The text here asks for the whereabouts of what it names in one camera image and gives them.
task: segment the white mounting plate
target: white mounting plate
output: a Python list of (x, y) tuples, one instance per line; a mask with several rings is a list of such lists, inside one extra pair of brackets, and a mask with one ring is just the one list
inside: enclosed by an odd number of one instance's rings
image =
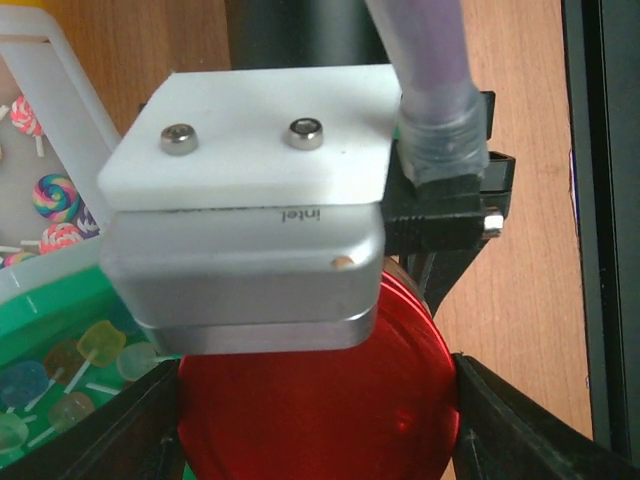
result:
[[(390, 65), (171, 75), (99, 177), (116, 211), (346, 205), (382, 199), (400, 105)], [(324, 144), (286, 143), (313, 117)], [(199, 147), (160, 149), (160, 132), (188, 123)]]

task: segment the metal bolt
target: metal bolt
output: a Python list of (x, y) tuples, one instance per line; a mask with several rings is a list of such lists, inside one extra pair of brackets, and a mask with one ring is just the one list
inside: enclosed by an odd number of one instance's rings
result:
[(198, 136), (191, 125), (177, 123), (162, 130), (160, 147), (169, 155), (186, 155), (198, 148)]
[(484, 240), (490, 240), (492, 238), (498, 238), (502, 234), (504, 228), (504, 217), (500, 210), (489, 209), (487, 216), (484, 217), (484, 234), (482, 238)]
[(322, 145), (322, 124), (315, 118), (299, 118), (289, 125), (289, 145), (298, 150), (315, 150)]

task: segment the red lid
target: red lid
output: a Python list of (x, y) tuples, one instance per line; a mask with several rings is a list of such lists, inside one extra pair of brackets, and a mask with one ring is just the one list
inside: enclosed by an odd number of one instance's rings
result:
[(435, 480), (453, 452), (449, 350), (387, 273), (357, 347), (185, 357), (179, 375), (180, 438), (202, 480)]

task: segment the wooden surface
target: wooden surface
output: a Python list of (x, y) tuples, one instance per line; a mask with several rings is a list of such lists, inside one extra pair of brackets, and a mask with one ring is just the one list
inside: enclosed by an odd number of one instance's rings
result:
[[(170, 71), (228, 67), (222, 0), (51, 4), (121, 131)], [(474, 79), (498, 94), (491, 148), (518, 167), (503, 237), (436, 322), (452, 350), (476, 356), (589, 435), (560, 2), (464, 0), (464, 10)]]

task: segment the purple tube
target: purple tube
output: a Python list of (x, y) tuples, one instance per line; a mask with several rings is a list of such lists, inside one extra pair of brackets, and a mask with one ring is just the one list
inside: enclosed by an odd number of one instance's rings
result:
[(366, 0), (403, 92), (400, 155), (415, 184), (482, 175), (485, 104), (471, 81), (459, 0)]

